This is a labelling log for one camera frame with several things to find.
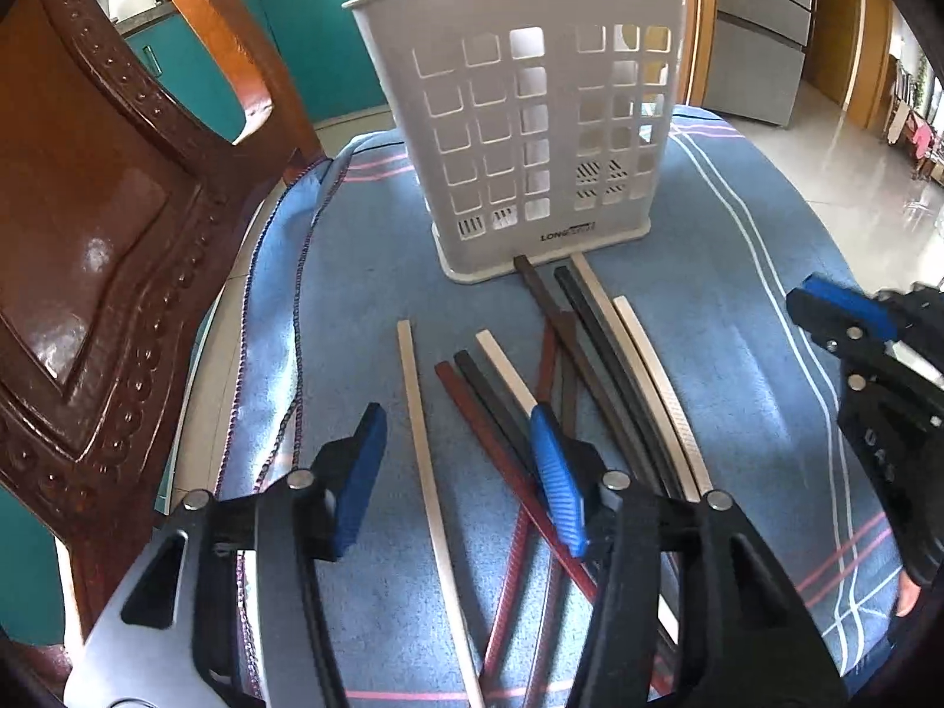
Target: brown wooden chair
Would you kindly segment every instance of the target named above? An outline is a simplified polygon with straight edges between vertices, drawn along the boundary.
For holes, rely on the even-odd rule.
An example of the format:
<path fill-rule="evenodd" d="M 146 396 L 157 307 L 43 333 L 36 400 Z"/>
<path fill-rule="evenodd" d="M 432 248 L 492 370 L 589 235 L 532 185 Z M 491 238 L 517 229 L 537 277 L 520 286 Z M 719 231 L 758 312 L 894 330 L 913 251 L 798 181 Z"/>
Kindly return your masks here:
<path fill-rule="evenodd" d="M 235 144 L 95 0 L 0 0 L 0 481 L 68 547 L 83 633 L 151 534 L 197 326 L 254 210 L 322 158 L 241 1 L 174 1 L 247 114 Z"/>

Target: metal screw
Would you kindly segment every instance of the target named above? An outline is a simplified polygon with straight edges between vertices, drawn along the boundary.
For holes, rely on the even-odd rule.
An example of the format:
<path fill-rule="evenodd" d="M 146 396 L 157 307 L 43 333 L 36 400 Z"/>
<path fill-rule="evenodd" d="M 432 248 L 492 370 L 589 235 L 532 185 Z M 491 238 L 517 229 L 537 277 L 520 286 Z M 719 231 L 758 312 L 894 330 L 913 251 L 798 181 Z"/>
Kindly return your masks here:
<path fill-rule="evenodd" d="M 607 471 L 603 475 L 603 486 L 615 493 L 625 490 L 630 486 L 630 482 L 630 475 L 624 474 L 622 471 Z"/>
<path fill-rule="evenodd" d="M 724 490 L 711 490 L 705 499 L 714 510 L 728 510 L 735 505 L 735 501 Z"/>
<path fill-rule="evenodd" d="M 183 496 L 183 507 L 187 510 L 200 510 L 209 505 L 209 493 L 206 490 L 191 490 Z"/>
<path fill-rule="evenodd" d="M 296 468 L 287 479 L 290 490 L 304 490 L 314 484 L 314 474 L 307 468 Z"/>

